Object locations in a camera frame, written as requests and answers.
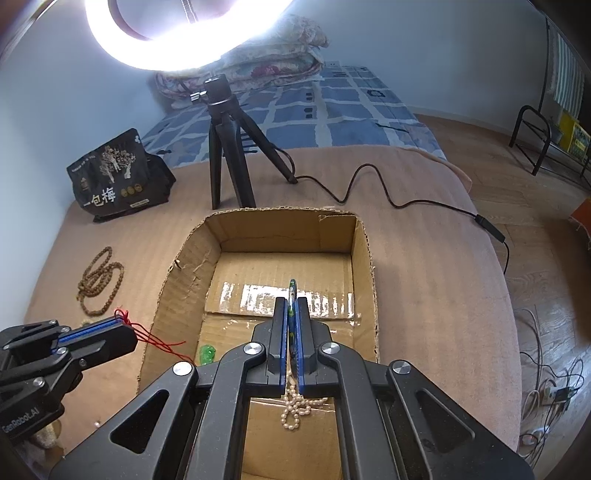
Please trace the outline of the brown wooden bead mala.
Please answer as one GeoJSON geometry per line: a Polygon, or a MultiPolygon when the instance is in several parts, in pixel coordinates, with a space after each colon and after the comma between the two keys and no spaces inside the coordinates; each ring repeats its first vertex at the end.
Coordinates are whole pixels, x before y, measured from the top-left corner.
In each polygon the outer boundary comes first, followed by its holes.
{"type": "Polygon", "coordinates": [[[123,283],[124,266],[118,261],[113,261],[112,257],[113,248],[111,246],[105,246],[83,271],[81,279],[77,284],[76,299],[82,312],[88,317],[99,317],[105,314],[113,304],[123,283]],[[105,293],[107,287],[113,281],[115,273],[117,273],[117,278],[103,306],[96,309],[89,308],[86,305],[86,301],[105,293]]]}

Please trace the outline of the silver blue bangle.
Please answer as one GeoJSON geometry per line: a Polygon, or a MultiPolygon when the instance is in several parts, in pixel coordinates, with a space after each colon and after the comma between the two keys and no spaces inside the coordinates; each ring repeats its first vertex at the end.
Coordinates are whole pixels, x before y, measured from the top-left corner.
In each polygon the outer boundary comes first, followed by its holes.
{"type": "Polygon", "coordinates": [[[297,304],[297,281],[294,279],[290,280],[290,285],[288,286],[288,296],[287,296],[287,314],[290,319],[293,319],[296,314],[294,313],[294,309],[296,309],[297,304]]]}

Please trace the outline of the cardboard box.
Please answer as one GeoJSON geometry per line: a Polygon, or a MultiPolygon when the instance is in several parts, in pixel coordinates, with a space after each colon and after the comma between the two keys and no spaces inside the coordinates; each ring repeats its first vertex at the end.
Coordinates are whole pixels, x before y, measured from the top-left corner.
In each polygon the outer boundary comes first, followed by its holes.
{"type": "MultiPolygon", "coordinates": [[[[365,226],[351,213],[322,209],[245,209],[212,214],[193,229],[162,284],[151,331],[172,345],[144,354],[148,386],[180,356],[202,346],[217,355],[249,341],[290,284],[332,339],[376,361],[377,298],[365,226]]],[[[246,479],[338,479],[335,408],[311,409],[297,430],[283,427],[283,402],[249,405],[242,475],[246,479]]]]}

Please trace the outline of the black snack bag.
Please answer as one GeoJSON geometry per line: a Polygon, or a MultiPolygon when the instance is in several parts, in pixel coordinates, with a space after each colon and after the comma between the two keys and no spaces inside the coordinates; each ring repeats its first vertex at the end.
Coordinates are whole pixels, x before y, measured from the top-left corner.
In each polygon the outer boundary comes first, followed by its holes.
{"type": "Polygon", "coordinates": [[[131,128],[66,168],[77,204],[96,223],[163,204],[176,178],[131,128]]]}

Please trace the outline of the black tripod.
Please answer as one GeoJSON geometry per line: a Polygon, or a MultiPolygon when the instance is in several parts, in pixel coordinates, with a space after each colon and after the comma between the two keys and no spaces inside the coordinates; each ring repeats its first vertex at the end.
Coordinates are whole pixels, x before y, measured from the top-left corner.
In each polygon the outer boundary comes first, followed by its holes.
{"type": "Polygon", "coordinates": [[[211,124],[208,131],[209,175],[211,175],[211,206],[221,207],[221,159],[228,167],[235,197],[240,208],[256,208],[249,167],[245,158],[242,134],[259,148],[260,152],[279,170],[290,184],[297,184],[294,162],[290,155],[276,147],[256,122],[240,107],[238,98],[230,89],[228,78],[219,75],[204,82],[200,92],[190,96],[193,103],[205,104],[211,124]]]}

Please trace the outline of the blue checkered bedsheet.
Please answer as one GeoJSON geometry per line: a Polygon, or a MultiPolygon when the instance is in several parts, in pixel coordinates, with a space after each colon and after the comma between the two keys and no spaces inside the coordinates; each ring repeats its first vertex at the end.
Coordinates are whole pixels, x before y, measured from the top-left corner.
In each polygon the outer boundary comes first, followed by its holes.
{"type": "MultiPolygon", "coordinates": [[[[366,67],[325,68],[311,80],[236,97],[270,142],[283,150],[386,145],[446,159],[432,131],[366,67]]],[[[210,121],[204,104],[192,104],[160,120],[142,143],[171,168],[204,162],[210,121]]]]}

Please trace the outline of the black metal shoe rack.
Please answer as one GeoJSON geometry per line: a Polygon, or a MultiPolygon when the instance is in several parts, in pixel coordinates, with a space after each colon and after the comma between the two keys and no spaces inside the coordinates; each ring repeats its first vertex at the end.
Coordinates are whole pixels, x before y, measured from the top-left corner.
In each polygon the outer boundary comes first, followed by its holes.
{"type": "Polygon", "coordinates": [[[509,146],[530,164],[590,188],[590,129],[581,124],[590,98],[590,73],[558,28],[545,22],[543,80],[536,104],[523,105],[509,146]]]}

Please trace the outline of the folded floral quilt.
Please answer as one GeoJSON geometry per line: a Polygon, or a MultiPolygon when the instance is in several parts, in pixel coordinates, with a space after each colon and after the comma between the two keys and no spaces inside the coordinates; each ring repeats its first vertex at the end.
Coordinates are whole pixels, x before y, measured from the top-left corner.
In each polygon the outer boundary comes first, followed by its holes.
{"type": "Polygon", "coordinates": [[[176,72],[156,72],[148,81],[150,93],[166,111],[188,105],[190,95],[204,89],[208,79],[225,76],[235,92],[294,84],[322,70],[322,49],[329,36],[317,21],[287,14],[259,38],[232,49],[211,64],[176,72]]]}

